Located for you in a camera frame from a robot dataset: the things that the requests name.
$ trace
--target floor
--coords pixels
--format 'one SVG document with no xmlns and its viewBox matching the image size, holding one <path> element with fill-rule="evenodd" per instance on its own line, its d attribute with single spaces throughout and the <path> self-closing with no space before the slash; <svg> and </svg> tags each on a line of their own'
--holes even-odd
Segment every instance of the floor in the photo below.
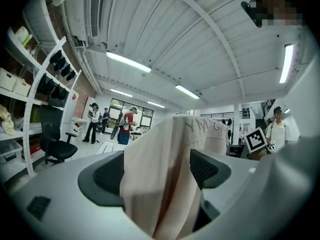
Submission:
<svg viewBox="0 0 320 240">
<path fill-rule="evenodd" d="M 66 160 L 66 163 L 69 161 L 73 161 L 76 159 L 81 159 L 89 156 L 95 155 L 101 145 L 104 142 L 114 142 L 118 143 L 116 139 L 110 140 L 110 134 L 105 133 L 104 135 L 99 135 L 99 133 L 96 134 L 96 142 L 95 144 L 91 144 L 90 142 L 82 142 L 81 137 L 77 138 L 72 138 L 71 142 L 73 145 L 75 145 L 78 150 L 77 152 L 68 160 Z M 23 170 L 22 172 L 18 173 L 11 179 L 9 179 L 7 182 L 4 183 L 4 187 L 8 194 L 12 194 L 18 189 L 20 189 L 22 186 L 24 186 L 28 181 L 44 171 L 45 169 L 49 168 L 52 165 L 52 163 L 45 164 L 45 159 L 41 158 L 38 161 L 33 163 L 33 170 L 34 170 L 34 175 L 28 175 L 27 169 Z"/>
</svg>

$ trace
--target brick wall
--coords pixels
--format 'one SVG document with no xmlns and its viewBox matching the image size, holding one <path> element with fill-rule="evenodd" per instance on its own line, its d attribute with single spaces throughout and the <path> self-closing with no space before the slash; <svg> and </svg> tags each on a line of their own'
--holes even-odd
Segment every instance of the brick wall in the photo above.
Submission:
<svg viewBox="0 0 320 240">
<path fill-rule="evenodd" d="M 47 8 L 48 8 L 48 12 L 49 12 L 49 16 L 50 16 L 53 28 L 58 38 L 61 39 L 62 37 L 67 37 L 67 32 L 64 27 L 64 20 L 61 12 L 61 7 L 60 6 L 55 7 L 49 4 Z M 66 53 L 72 65 L 74 66 L 74 68 L 77 71 L 79 71 L 81 67 L 76 59 L 76 56 L 73 53 L 72 47 L 70 45 L 70 41 L 71 40 L 68 40 L 67 38 L 66 43 L 63 45 L 63 50 Z M 77 82 L 75 83 L 74 90 L 79 94 L 79 98 L 75 106 L 73 115 L 75 117 L 81 117 L 85 109 L 85 105 L 88 97 L 94 98 L 97 93 L 91 86 L 90 82 L 88 81 L 84 73 L 80 74 Z"/>
</svg>

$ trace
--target qr code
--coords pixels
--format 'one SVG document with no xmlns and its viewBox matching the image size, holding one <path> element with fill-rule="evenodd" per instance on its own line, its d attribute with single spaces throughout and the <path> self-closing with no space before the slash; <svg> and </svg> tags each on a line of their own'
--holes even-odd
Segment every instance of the qr code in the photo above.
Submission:
<svg viewBox="0 0 320 240">
<path fill-rule="evenodd" d="M 246 135 L 245 142 L 247 144 L 249 153 L 259 150 L 267 145 L 267 140 L 260 127 Z"/>
</svg>

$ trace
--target black metal railing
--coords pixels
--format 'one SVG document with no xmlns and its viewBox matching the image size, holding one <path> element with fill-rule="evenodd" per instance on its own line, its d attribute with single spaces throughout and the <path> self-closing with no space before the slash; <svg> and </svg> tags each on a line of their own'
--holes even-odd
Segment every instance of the black metal railing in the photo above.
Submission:
<svg viewBox="0 0 320 240">
<path fill-rule="evenodd" d="M 263 106 L 263 117 L 266 116 L 266 114 L 268 114 L 268 112 L 270 111 L 271 107 L 273 106 L 273 104 L 275 103 L 276 99 L 268 99 L 265 103 L 265 105 Z"/>
<path fill-rule="evenodd" d="M 227 121 L 228 119 L 233 119 L 235 117 L 234 112 L 224 112 L 224 113 L 212 113 L 212 114 L 201 114 L 203 118 L 210 118 L 217 121 L 222 121 L 223 119 Z M 250 110 L 239 111 L 240 119 L 249 119 L 250 118 Z"/>
</svg>

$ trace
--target white t-shirt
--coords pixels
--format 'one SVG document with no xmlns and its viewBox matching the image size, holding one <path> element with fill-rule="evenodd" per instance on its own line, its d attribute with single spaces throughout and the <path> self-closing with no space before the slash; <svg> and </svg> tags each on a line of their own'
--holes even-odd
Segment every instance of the white t-shirt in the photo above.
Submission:
<svg viewBox="0 0 320 240">
<path fill-rule="evenodd" d="M 278 125 L 276 121 L 270 123 L 265 135 L 266 138 L 274 141 L 274 147 L 276 151 L 281 149 L 285 145 L 285 141 L 288 141 L 290 137 L 289 126 L 283 121 L 281 122 L 281 125 Z"/>
<path fill-rule="evenodd" d="M 98 123 L 98 122 L 99 122 L 99 115 L 100 115 L 99 110 L 92 111 L 92 119 L 91 119 L 91 122 L 92 122 L 92 123 Z"/>
</svg>

